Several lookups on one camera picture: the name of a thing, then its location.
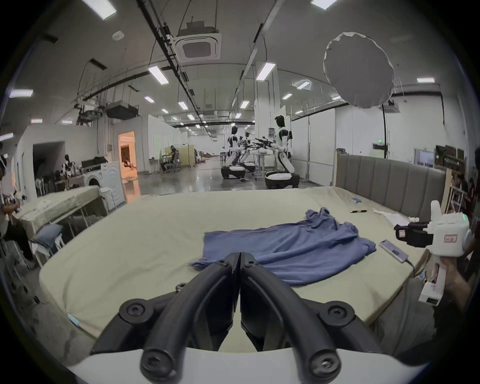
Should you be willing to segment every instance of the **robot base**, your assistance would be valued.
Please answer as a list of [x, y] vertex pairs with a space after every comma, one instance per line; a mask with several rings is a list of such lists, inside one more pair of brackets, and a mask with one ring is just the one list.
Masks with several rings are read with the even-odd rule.
[[244, 167], [247, 172], [254, 173], [255, 172], [255, 163], [241, 163], [242, 167]]
[[245, 177], [245, 168], [239, 166], [231, 166], [231, 167], [222, 167], [222, 177], [224, 179], [229, 179], [230, 175], [236, 177], [237, 179], [241, 179]]
[[265, 175], [265, 185], [267, 189], [284, 189], [289, 185], [292, 188], [298, 188], [300, 183], [300, 175], [296, 173], [285, 173], [281, 171], [268, 172]]

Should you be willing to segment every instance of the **ceiling air conditioner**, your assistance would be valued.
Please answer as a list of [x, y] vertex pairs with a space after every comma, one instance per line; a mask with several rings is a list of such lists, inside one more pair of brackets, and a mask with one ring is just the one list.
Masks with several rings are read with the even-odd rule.
[[187, 23], [171, 43], [179, 62], [218, 60], [222, 35], [214, 27], [205, 27], [204, 21], [196, 21]]
[[399, 113], [400, 112], [400, 108], [398, 108], [397, 101], [392, 100], [392, 99], [388, 100], [384, 104], [384, 108], [385, 108], [385, 113]]

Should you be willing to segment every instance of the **small blue object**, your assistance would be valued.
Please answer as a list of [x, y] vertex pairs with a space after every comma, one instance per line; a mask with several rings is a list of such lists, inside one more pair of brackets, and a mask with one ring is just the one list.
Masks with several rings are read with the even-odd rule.
[[419, 278], [420, 280], [425, 280], [426, 277], [427, 274], [425, 271], [422, 271], [422, 273], [417, 276], [417, 278]]
[[70, 315], [69, 313], [67, 314], [67, 316], [68, 316], [68, 318], [70, 319], [70, 321], [71, 321], [72, 323], [74, 323], [77, 327], [80, 327], [80, 322], [79, 322], [77, 319], [75, 319], [75, 318], [74, 318], [72, 315]]

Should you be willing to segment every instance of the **white partition wall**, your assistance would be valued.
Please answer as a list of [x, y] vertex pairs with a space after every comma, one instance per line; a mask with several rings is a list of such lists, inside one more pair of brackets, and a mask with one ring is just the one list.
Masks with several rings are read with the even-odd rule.
[[308, 117], [292, 122], [292, 165], [300, 177], [307, 177]]
[[335, 158], [335, 110], [329, 109], [309, 116], [310, 167], [309, 179], [329, 186], [333, 180]]
[[336, 147], [335, 110], [329, 109], [293, 121], [292, 135], [295, 172], [314, 183], [330, 185]]

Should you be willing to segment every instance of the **humanoid robot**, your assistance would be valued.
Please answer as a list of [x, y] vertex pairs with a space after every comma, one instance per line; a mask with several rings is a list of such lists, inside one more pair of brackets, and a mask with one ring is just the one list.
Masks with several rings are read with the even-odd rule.
[[242, 179], [245, 177], [245, 168], [237, 165], [238, 160], [241, 155], [241, 148], [238, 145], [238, 138], [236, 137], [238, 128], [236, 126], [232, 127], [232, 135], [228, 139], [230, 144], [231, 155], [225, 162], [225, 165], [222, 167], [222, 177], [224, 179], [229, 179], [230, 175], [236, 177], [237, 179]]
[[250, 148], [253, 146], [250, 145], [250, 140], [248, 140], [248, 137], [250, 134], [248, 132], [245, 133], [245, 140], [243, 141], [243, 148], [245, 151], [241, 155], [239, 159], [239, 164], [240, 166], [244, 167], [247, 172], [254, 173], [255, 172], [255, 163], [248, 162], [247, 159], [250, 156]]
[[275, 158], [283, 166], [283, 171], [272, 171], [265, 175], [265, 184], [268, 189], [283, 189], [289, 185], [292, 188], [298, 188], [300, 175], [294, 173], [295, 168], [288, 159], [287, 143], [291, 139], [291, 134], [285, 129], [285, 119], [283, 116], [275, 117], [276, 124], [279, 127], [276, 143], [268, 142], [269, 147], [274, 151]]

